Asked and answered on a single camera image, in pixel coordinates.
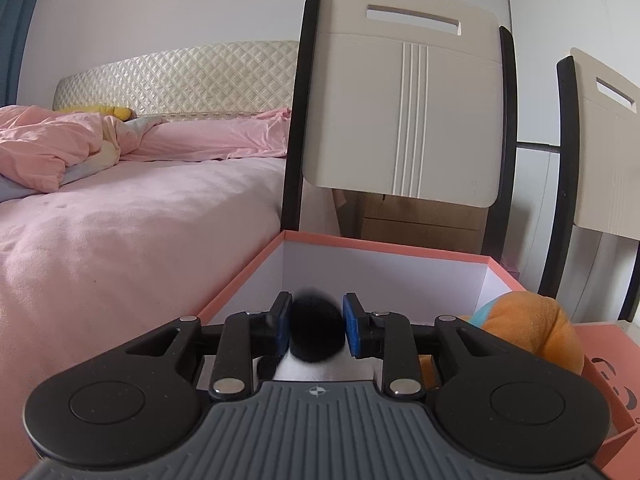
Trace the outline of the black white panda plush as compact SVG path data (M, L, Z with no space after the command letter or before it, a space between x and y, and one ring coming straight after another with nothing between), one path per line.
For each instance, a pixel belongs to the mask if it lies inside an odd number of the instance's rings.
M290 342L283 356L262 356L254 363L261 382L356 382L375 380L376 359L355 359L349 351L346 322L334 298L301 289L288 310Z

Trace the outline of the pink bed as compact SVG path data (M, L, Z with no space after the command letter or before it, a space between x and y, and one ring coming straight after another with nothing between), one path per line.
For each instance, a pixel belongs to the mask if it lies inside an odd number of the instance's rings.
M290 111L162 122L108 169L1 203L1 474L46 378L201 310L280 228Z

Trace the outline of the cream folding chair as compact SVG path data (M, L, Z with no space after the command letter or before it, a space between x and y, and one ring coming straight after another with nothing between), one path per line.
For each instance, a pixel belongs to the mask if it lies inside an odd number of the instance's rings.
M305 184L484 209L506 242L518 140L512 34L458 0L306 0L281 226Z
M538 292L558 294L574 228L639 239L639 87L583 50L556 64L559 177Z

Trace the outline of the left cream folding chair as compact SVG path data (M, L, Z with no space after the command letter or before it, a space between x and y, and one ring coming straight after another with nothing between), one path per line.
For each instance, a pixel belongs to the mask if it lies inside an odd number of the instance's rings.
M306 0L281 226L305 184L484 209L506 242L518 140L512 34L458 0Z

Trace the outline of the orange plush bear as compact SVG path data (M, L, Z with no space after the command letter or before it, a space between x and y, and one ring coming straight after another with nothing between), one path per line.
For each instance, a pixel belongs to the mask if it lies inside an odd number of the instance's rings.
M463 319L538 358L580 376L585 353L558 302L533 292L508 292Z

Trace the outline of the salmon pink box lid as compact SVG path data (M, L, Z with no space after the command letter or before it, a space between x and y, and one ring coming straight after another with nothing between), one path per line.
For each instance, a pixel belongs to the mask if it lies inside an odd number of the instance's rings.
M576 324L585 353L582 377L608 401L611 422L596 456L597 466L611 479L638 479L639 344L629 326L616 323Z

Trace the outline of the pink crumpled duvet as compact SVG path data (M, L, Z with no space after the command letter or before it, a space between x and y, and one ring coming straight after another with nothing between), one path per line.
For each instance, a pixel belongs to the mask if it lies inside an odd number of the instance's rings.
M123 122L99 112L60 113L38 106L1 109L1 182L13 194L52 193L115 166L140 148L160 117Z

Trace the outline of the salmon pink open box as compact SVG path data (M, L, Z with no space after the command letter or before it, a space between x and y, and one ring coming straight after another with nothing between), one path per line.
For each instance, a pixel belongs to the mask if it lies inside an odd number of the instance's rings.
M221 324L235 312L269 310L279 292L312 289L335 302L353 292L368 311L431 324L441 314L471 315L521 287L489 257L286 232L258 252L200 317Z

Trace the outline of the wooden nightstand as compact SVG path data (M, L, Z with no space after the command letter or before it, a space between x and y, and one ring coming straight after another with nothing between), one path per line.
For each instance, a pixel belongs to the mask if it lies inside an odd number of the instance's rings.
M362 240L479 254L488 210L359 193L355 235Z

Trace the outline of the cream quilted headboard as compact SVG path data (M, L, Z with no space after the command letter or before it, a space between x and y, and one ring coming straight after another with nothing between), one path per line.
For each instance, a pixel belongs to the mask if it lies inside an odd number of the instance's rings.
M61 79L52 108L186 120L259 114L292 105L297 53L295 40L257 40L142 54Z

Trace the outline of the right cream folding chair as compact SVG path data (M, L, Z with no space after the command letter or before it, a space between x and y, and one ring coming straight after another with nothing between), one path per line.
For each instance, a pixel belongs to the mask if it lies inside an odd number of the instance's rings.
M583 50L556 64L559 177L538 292L558 294L574 228L639 239L639 87Z

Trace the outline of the yellow plush toy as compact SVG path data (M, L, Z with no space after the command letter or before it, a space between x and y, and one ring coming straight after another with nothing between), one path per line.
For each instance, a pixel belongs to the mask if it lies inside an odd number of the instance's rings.
M135 118L136 113L130 110L128 107L111 106L111 105L84 105L84 106L71 106L60 108L58 110L63 114L72 113L98 113L103 116L115 117L122 122L128 122L128 120Z

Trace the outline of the blue curtain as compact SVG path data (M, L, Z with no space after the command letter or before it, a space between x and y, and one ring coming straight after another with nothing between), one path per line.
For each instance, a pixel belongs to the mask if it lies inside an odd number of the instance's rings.
M1 0L1 105L17 101L26 39L37 0Z

